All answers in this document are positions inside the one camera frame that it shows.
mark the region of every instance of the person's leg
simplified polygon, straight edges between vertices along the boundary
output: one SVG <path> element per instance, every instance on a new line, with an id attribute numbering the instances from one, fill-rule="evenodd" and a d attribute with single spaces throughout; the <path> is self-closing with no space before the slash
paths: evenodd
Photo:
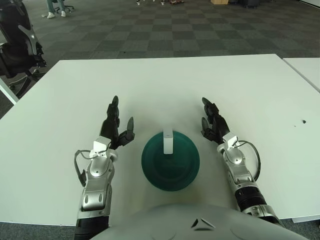
<path id="1" fill-rule="evenodd" d="M 65 11 L 66 8 L 65 8 L 65 5 L 64 5 L 64 1 L 63 0 L 57 0 L 57 1 L 59 2 L 61 11 Z"/>
<path id="2" fill-rule="evenodd" d="M 55 14 L 54 4 L 52 0 L 46 0 L 46 4 L 48 6 L 49 13 Z"/>

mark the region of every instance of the teal plastic bowl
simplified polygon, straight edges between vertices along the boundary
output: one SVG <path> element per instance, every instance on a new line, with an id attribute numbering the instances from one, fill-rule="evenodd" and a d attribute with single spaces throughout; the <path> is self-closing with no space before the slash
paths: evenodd
<path id="1" fill-rule="evenodd" d="M 200 158 L 195 144 L 186 135 L 173 132 L 173 154 L 164 154 L 163 132 L 145 145 L 141 165 L 145 177 L 164 191 L 178 191 L 196 178 Z"/>

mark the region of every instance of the cardboard box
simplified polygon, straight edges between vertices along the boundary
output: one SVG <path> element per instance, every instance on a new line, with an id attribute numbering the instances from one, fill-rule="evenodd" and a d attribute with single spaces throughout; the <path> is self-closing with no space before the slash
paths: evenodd
<path id="1" fill-rule="evenodd" d="M 211 3 L 215 5 L 226 5 L 229 0 L 211 0 Z"/>

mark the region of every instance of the tabletop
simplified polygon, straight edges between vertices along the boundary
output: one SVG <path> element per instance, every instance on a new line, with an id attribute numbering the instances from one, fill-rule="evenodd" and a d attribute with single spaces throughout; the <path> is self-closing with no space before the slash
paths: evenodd
<path id="1" fill-rule="evenodd" d="M 284 58 L 283 60 L 320 93 L 320 57 Z"/>
<path id="2" fill-rule="evenodd" d="M 202 97 L 258 149 L 257 184 L 277 216 L 320 215 L 320 95 L 278 56 L 262 54 L 59 61 L 0 120 L 0 221 L 75 225 L 82 186 L 74 153 L 92 149 L 114 95 L 119 132 L 133 116 L 135 139 L 117 150 L 112 225 L 166 203 L 236 208 L 217 144 L 201 135 Z M 141 167 L 163 125 L 187 135 L 200 157 L 195 180 L 176 192 L 152 186 Z M 243 151 L 253 173 L 253 151 Z"/>

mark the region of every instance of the black cable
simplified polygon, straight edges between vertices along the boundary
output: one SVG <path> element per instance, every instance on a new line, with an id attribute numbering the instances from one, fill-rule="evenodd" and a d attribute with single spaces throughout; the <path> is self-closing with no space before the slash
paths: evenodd
<path id="1" fill-rule="evenodd" d="M 101 153 L 106 152 L 106 151 L 109 149 L 110 144 L 111 144 L 111 142 L 110 142 L 110 143 L 108 144 L 108 146 L 106 147 L 106 150 L 99 151 L 98 154 L 101 154 Z M 73 163 L 74 163 L 74 168 L 75 168 L 76 174 L 77 174 L 77 176 L 78 176 L 78 178 L 79 178 L 79 181 L 80 181 L 81 185 L 82 185 L 83 187 L 85 187 L 85 186 L 86 186 L 86 181 L 87 181 L 86 171 L 83 169 L 83 170 L 82 170 L 82 173 L 80 173 L 80 170 L 79 170 L 79 167 L 78 167 L 78 164 L 77 164 L 77 156 L 78 156 L 79 154 L 81 154 L 82 157 L 83 157 L 84 159 L 87 159 L 87 160 L 92 160 L 92 159 L 94 159 L 94 158 L 96 158 L 96 157 L 98 157 L 98 156 L 96 155 L 96 156 L 93 156 L 93 157 L 86 157 L 83 153 L 90 153 L 90 150 L 77 150 L 77 151 L 75 152 L 75 154 L 74 154 Z"/>
<path id="2" fill-rule="evenodd" d="M 249 141 L 239 140 L 239 143 L 242 143 L 242 144 L 240 144 L 239 146 L 236 146 L 236 148 L 239 148 L 239 147 L 241 147 L 241 146 L 243 146 L 243 145 L 245 145 L 245 144 L 249 144 L 249 145 L 253 148 L 253 150 L 254 150 L 254 152 L 255 152 L 255 154 L 256 154 L 256 158 L 257 158 L 257 161 L 258 161 L 258 169 L 257 169 L 256 174 L 255 174 L 255 176 L 254 176 L 253 178 L 254 178 L 255 181 L 257 181 L 258 178 L 259 178 L 259 176 L 260 176 L 260 171 L 261 171 L 261 160 L 260 160 L 259 152 L 258 152 L 258 150 L 256 149 L 255 145 L 253 145 L 253 144 L 252 144 L 251 142 L 249 142 Z"/>

